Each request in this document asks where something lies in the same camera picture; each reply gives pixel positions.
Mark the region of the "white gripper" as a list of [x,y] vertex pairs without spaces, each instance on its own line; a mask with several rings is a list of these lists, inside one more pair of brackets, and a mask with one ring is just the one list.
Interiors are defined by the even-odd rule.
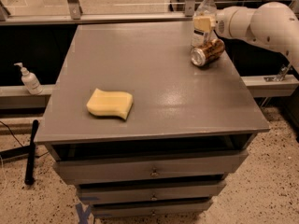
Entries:
[[217,10],[216,19],[214,15],[195,16],[193,24],[196,30],[203,32],[211,32],[215,28],[216,34],[226,39],[255,42],[256,37],[250,29],[255,11],[255,8],[227,7]]

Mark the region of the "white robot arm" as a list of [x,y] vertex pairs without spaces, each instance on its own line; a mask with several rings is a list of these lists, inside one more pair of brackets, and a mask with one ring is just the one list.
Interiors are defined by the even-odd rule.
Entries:
[[299,72],[299,20],[293,11],[279,2],[258,8],[227,7],[213,15],[193,17],[195,28],[227,39],[242,40],[252,46],[281,53]]

